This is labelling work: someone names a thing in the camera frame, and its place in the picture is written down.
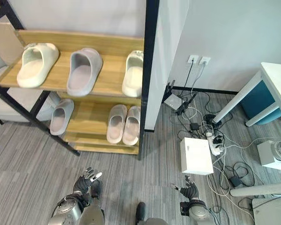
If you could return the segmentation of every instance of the gray slipper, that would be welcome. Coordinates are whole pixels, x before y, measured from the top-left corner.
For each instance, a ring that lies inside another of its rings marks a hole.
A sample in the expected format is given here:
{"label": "gray slipper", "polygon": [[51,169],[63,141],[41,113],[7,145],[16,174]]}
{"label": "gray slipper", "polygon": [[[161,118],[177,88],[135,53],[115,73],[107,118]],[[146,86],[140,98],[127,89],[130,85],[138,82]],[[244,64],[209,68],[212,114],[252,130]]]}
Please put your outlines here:
{"label": "gray slipper", "polygon": [[67,93],[85,96],[93,89],[102,68],[102,58],[93,48],[83,48],[71,54]]}
{"label": "gray slipper", "polygon": [[59,102],[52,114],[50,125],[50,133],[52,135],[60,135],[66,131],[73,110],[73,100],[66,98]]}

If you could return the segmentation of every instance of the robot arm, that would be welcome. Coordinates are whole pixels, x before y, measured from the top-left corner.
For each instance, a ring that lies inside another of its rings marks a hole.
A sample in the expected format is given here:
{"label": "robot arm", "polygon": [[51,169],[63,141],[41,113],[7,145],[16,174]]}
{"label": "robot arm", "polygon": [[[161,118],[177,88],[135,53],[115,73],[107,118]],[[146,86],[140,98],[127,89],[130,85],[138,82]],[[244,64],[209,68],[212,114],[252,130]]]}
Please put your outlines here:
{"label": "robot arm", "polygon": [[194,182],[190,181],[188,176],[185,176],[185,178],[187,188],[179,188],[176,185],[171,184],[172,188],[189,199],[189,202],[180,203],[181,215],[192,217],[197,221],[198,225],[212,225],[212,221],[209,217],[209,210],[205,203],[200,200],[197,186]]}
{"label": "robot arm", "polygon": [[89,167],[78,178],[74,184],[73,193],[63,197],[57,203],[48,225],[78,224],[83,209],[89,205],[89,187],[102,176],[101,172],[96,174],[93,172],[94,170]]}

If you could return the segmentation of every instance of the white slipper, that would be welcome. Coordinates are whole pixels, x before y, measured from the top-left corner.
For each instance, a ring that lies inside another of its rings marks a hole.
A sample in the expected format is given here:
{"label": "white slipper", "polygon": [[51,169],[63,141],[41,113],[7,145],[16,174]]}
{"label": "white slipper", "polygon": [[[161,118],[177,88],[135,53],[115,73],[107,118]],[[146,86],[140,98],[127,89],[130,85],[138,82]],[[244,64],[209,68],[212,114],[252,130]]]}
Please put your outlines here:
{"label": "white slipper", "polygon": [[71,96],[85,96],[93,89],[103,60],[95,49],[83,48],[73,52],[70,61],[67,93]]}
{"label": "white slipper", "polygon": [[59,51],[54,44],[30,44],[22,55],[22,67],[17,75],[18,85],[22,88],[35,88],[46,79],[56,62]]}
{"label": "white slipper", "polygon": [[143,61],[143,51],[133,51],[127,57],[122,92],[129,97],[141,96]]}
{"label": "white slipper", "polygon": [[132,106],[127,115],[123,134],[123,143],[126,145],[135,145],[140,136],[141,108]]}
{"label": "white slipper", "polygon": [[109,143],[119,143],[123,137],[127,107],[116,105],[111,109],[108,117],[106,138]]}
{"label": "white slipper", "polygon": [[69,98],[63,99],[58,103],[51,119],[50,133],[52,135],[60,135],[66,131],[73,110],[74,102]]}

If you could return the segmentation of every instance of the wall outlet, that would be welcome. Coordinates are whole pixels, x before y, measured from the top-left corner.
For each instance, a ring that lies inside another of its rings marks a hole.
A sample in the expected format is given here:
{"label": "wall outlet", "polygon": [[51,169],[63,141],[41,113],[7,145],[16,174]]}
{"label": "wall outlet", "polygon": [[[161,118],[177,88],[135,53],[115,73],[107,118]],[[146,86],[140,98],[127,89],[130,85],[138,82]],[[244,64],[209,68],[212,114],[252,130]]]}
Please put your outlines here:
{"label": "wall outlet", "polygon": [[198,55],[190,55],[189,58],[188,58],[187,63],[192,63],[192,60],[193,60],[193,63],[196,64],[197,61],[198,61],[198,58],[199,58]]}
{"label": "wall outlet", "polygon": [[205,62],[205,66],[206,66],[209,63],[210,59],[211,59],[210,57],[203,56],[199,65],[202,65]]}

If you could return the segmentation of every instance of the blue chair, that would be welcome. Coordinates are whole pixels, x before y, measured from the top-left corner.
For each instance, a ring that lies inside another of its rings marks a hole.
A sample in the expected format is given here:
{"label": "blue chair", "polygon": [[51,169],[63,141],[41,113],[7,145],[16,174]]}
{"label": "blue chair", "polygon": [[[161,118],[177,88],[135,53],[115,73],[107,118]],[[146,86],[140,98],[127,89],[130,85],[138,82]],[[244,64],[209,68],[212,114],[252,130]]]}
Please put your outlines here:
{"label": "blue chair", "polygon": [[[254,116],[266,109],[274,102],[275,100],[272,94],[267,89],[264,82],[261,81],[253,90],[250,91],[249,94],[246,95],[246,97],[244,97],[240,104],[243,107],[247,117],[249,119],[252,119]],[[271,114],[258,121],[256,124],[263,125],[279,117],[281,117],[281,110],[276,109]]]}

